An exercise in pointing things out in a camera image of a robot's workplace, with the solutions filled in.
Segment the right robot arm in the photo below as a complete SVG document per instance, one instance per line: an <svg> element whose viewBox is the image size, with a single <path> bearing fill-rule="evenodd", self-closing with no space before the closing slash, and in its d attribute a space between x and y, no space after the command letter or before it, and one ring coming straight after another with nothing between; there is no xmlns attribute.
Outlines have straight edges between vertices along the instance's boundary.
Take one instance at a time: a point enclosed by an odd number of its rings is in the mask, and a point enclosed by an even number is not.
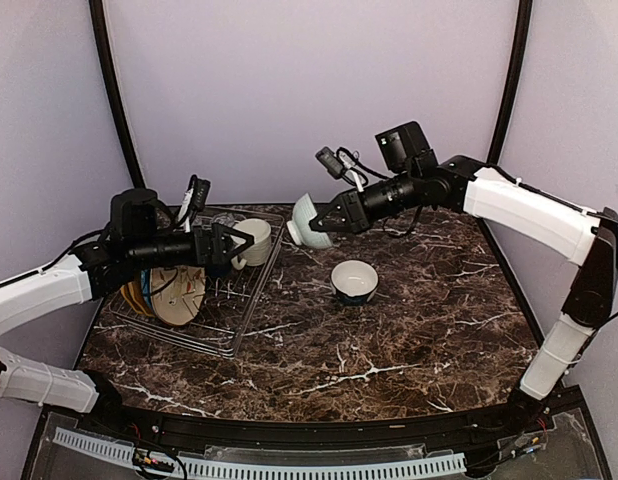
<svg viewBox="0 0 618 480"><path fill-rule="evenodd" d="M380 220L425 207L490 220L561 254L578 272L558 319L499 413L499 426L519 434L595 334L617 318L618 215L546 193L495 164L456 155L439 162L423 130L410 121L376 135L390 176L338 194L314 216L316 232L363 233Z"/></svg>

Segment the light green ceramic bowl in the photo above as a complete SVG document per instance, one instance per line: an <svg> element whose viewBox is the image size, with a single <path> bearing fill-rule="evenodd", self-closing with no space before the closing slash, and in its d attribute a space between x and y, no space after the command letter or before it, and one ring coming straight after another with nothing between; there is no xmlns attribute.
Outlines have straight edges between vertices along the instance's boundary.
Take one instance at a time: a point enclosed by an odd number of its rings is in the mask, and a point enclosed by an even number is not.
<svg viewBox="0 0 618 480"><path fill-rule="evenodd" d="M333 247L327 233L314 231L310 221L317 216L314 203L308 193L305 193L294 204L291 219L286 222L291 239L297 246L324 250Z"/></svg>

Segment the cream ribbed mug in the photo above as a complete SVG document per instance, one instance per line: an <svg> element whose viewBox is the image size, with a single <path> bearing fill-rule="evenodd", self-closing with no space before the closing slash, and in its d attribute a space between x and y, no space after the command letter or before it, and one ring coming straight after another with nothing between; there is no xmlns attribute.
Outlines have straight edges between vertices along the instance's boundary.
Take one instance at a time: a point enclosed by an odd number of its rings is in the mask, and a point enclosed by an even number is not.
<svg viewBox="0 0 618 480"><path fill-rule="evenodd" d="M233 228L251 235L254 240L252 246L231 259L233 268L242 270L246 266L258 267L264 265L272 249L270 224L259 218L248 218L239 221Z"/></svg>

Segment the blue plate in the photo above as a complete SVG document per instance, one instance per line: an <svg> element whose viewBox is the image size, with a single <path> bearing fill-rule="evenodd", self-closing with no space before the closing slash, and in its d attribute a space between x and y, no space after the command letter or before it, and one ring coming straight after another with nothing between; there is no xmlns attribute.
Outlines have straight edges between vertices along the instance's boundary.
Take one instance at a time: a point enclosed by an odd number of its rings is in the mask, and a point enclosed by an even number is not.
<svg viewBox="0 0 618 480"><path fill-rule="evenodd" d="M152 306L152 297L151 297L151 290L150 290L150 286L151 286L151 282L150 282L150 272L148 270L143 270L140 273L140 287L141 287L141 294L142 294L142 298L146 304L146 308L148 311L148 316L149 317L154 317L155 316L155 312L153 310L153 306Z"/></svg>

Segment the dark bowl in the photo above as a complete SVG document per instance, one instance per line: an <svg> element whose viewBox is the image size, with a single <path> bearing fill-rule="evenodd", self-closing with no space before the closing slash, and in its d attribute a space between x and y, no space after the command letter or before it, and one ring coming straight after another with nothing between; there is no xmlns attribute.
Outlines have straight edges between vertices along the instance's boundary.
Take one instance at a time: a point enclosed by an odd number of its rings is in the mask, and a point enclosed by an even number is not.
<svg viewBox="0 0 618 480"><path fill-rule="evenodd" d="M362 306L375 295L379 276L368 263L347 260L337 264L330 274L332 293L345 306Z"/></svg>

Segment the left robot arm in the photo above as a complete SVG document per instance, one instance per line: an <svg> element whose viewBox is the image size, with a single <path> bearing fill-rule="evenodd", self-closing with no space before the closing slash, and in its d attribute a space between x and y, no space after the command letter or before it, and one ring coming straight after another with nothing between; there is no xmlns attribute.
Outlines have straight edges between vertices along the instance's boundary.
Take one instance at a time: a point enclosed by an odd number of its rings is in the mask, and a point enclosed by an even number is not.
<svg viewBox="0 0 618 480"><path fill-rule="evenodd" d="M108 296L143 270L230 262L254 238L232 227L179 228L150 189L114 196L110 220L79 237L47 265L0 282L0 336L56 310ZM90 413L109 436L130 427L115 387L94 371L67 370L0 347L0 398Z"/></svg>

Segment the yellow dotted top plate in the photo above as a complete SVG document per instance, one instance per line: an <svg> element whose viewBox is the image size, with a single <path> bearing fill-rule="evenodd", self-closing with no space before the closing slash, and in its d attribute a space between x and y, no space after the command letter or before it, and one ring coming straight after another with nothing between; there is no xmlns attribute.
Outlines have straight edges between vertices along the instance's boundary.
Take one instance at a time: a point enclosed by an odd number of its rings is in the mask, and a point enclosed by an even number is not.
<svg viewBox="0 0 618 480"><path fill-rule="evenodd" d="M123 285L123 286L120 288L120 292L121 292L121 295L122 295L123 299L125 300L125 302L126 302L126 303L127 303L127 304L131 307L131 308L134 308L134 307L135 307L135 303L134 303L134 301L133 301L133 299L132 299L132 297L131 297L131 295L130 295L130 291L129 291L128 286L127 286L127 285Z"/></svg>

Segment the metal wire dish rack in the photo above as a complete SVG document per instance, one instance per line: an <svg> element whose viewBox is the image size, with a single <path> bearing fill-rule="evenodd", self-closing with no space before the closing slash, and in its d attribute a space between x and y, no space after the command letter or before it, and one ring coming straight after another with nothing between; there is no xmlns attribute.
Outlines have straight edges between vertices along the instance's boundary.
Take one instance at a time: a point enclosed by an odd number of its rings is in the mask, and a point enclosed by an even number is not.
<svg viewBox="0 0 618 480"><path fill-rule="evenodd" d="M280 251L285 218L265 207L217 206L206 208L195 223L209 227L214 216L223 214L231 214L236 220L258 218L269 223L272 250L265 264L232 270L222 277L208 276L205 294L195 301L198 314L183 326L170 326L155 316L134 312L120 293L108 301L103 311L151 339L200 353L234 357Z"/></svg>

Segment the yellow bottom plate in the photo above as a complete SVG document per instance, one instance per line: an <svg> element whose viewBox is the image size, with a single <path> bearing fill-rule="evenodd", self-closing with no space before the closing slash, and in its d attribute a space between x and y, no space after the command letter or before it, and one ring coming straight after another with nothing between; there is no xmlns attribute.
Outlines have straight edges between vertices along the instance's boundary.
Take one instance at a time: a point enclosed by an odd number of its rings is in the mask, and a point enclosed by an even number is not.
<svg viewBox="0 0 618 480"><path fill-rule="evenodd" d="M155 268L149 274L152 309L163 323L181 327L198 315L206 291L202 267Z"/></svg>

